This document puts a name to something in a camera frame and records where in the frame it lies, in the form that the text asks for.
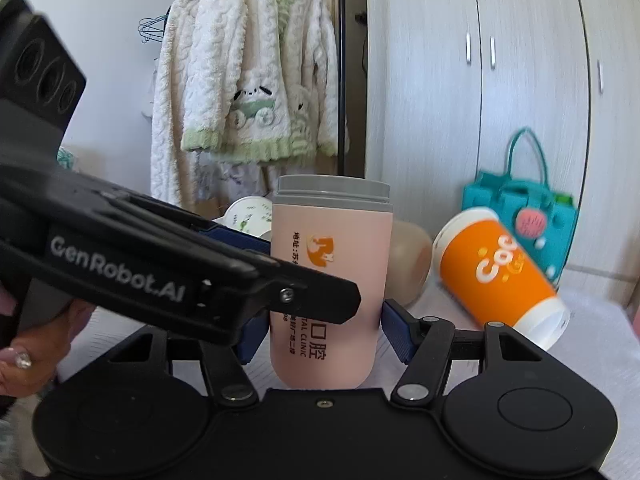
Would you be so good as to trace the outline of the left hand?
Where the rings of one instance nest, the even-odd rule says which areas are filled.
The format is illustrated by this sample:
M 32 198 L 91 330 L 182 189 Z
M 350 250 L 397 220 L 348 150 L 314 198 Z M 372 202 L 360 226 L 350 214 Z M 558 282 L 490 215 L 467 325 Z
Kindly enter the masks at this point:
M 70 352 L 75 337 L 87 326 L 96 307 L 75 299 L 48 324 L 18 334 L 1 350 L 1 394 L 26 398 L 41 390 Z

